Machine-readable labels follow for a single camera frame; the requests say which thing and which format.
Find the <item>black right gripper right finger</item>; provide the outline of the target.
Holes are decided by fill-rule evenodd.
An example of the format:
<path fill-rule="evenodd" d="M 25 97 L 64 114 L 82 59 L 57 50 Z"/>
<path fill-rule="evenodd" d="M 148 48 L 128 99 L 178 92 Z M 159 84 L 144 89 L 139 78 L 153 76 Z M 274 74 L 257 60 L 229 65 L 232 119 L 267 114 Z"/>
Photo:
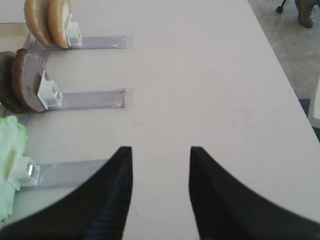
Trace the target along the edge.
<path fill-rule="evenodd" d="M 318 240 L 319 223 L 238 181 L 202 147 L 190 149 L 189 197 L 202 240 Z"/>

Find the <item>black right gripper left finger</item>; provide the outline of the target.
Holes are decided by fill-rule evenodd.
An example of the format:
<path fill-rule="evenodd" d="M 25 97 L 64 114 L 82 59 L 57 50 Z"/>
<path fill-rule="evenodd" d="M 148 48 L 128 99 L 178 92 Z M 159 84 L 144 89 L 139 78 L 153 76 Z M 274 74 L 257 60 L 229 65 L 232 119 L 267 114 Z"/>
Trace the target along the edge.
<path fill-rule="evenodd" d="M 120 147 L 86 182 L 0 231 L 2 240 L 121 240 L 133 190 L 133 155 Z"/>

